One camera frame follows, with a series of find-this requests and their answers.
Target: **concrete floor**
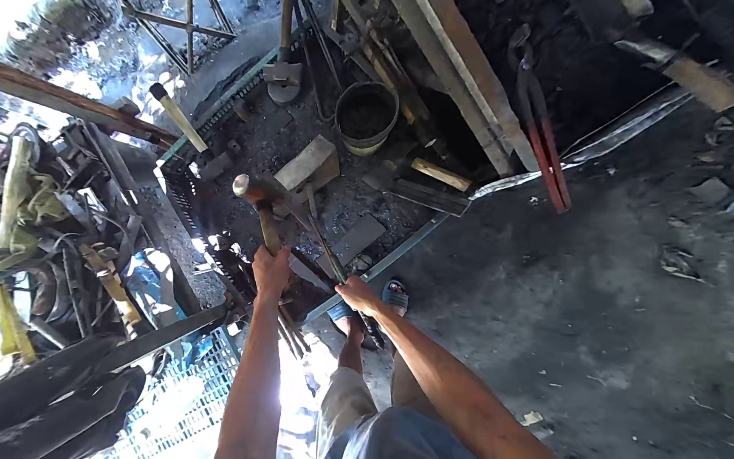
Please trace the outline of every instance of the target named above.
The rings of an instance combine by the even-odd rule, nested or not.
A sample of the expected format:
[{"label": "concrete floor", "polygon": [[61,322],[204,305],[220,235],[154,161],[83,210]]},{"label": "concrete floor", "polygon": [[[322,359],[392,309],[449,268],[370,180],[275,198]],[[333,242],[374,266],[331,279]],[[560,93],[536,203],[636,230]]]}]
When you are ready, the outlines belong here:
[{"label": "concrete floor", "polygon": [[[567,173],[565,215],[537,181],[480,199],[374,287],[402,279],[409,320],[519,419],[540,412],[532,429],[560,457],[734,457],[734,243],[686,191],[716,118],[690,102]],[[663,244],[692,252],[709,283],[662,270]],[[326,317],[306,330],[341,348]],[[390,358],[364,361],[384,408]]]}]

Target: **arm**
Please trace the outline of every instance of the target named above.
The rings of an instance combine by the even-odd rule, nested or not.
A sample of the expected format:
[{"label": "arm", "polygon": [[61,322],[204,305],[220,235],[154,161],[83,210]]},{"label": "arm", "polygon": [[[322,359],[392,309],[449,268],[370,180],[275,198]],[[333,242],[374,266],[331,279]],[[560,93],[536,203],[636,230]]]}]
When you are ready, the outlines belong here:
[{"label": "arm", "polygon": [[289,247],[271,256],[265,246],[254,255],[254,318],[231,384],[215,459],[272,458],[279,433],[279,351],[277,308],[288,284]]},{"label": "arm", "polygon": [[395,314],[361,278],[351,275],[336,291],[350,307],[376,318],[438,414],[477,457],[554,457],[471,370]]}]

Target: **sandal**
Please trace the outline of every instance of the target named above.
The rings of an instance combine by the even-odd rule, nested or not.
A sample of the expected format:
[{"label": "sandal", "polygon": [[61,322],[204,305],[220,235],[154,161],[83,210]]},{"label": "sandal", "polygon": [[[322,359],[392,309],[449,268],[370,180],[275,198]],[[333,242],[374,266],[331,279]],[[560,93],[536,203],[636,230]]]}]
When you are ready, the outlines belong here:
[{"label": "sandal", "polygon": [[381,301],[384,301],[385,305],[392,307],[399,316],[404,317],[407,314],[409,295],[407,295],[407,289],[400,280],[390,279],[384,285],[384,290],[381,291]]}]

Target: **bucket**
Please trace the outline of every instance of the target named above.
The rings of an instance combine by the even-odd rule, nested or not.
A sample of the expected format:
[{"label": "bucket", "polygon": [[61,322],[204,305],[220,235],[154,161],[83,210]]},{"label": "bucket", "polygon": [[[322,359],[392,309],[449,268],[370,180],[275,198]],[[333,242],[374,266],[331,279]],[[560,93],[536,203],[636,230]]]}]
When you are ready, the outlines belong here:
[{"label": "bucket", "polygon": [[359,156],[372,154],[398,121],[398,95],[380,82],[358,82],[336,102],[336,129]]}]

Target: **hand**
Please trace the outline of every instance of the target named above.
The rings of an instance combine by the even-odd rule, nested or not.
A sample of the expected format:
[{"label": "hand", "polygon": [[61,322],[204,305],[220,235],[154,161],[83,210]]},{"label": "hand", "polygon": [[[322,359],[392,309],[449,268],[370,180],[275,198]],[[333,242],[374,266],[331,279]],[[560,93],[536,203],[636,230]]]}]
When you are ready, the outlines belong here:
[{"label": "hand", "polygon": [[254,281],[257,284],[257,297],[279,301],[282,290],[288,285],[291,269],[288,267],[291,248],[283,246],[277,256],[271,256],[262,245],[254,255]]},{"label": "hand", "polygon": [[336,292],[350,307],[370,317],[378,317],[387,308],[375,291],[357,275],[350,275],[347,283],[337,285]]}]

